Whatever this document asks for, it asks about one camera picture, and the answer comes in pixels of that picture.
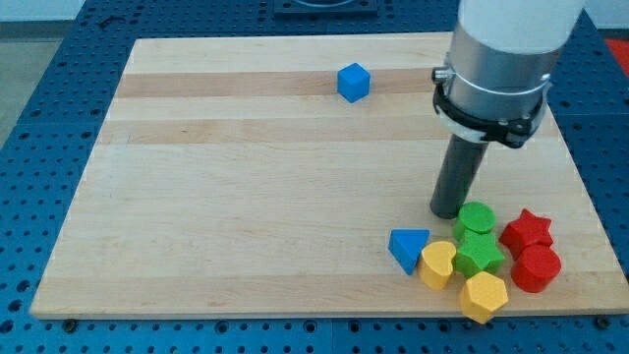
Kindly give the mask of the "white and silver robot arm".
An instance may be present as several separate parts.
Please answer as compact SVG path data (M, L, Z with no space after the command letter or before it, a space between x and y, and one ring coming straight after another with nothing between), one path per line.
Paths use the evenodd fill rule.
M534 113L584 0L461 0L444 93L490 121Z

